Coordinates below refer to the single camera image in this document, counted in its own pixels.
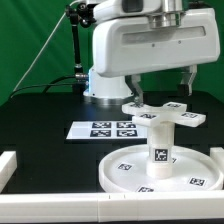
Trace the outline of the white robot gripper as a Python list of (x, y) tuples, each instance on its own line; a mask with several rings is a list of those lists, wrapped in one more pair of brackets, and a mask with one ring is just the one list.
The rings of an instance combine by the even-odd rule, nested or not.
[(103, 77), (126, 76), (137, 105), (143, 103), (139, 74), (184, 67), (178, 94), (191, 96), (195, 64), (214, 62), (219, 55), (212, 8), (187, 11), (179, 27), (153, 29), (146, 17), (119, 18), (99, 24), (93, 33), (96, 72)]

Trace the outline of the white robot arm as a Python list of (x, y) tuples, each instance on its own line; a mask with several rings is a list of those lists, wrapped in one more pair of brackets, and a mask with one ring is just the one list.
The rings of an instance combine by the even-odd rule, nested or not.
[(199, 64), (220, 55), (213, 8), (183, 0), (85, 0), (96, 23), (86, 100), (121, 104), (143, 99), (140, 75), (185, 68), (180, 90), (192, 93)]

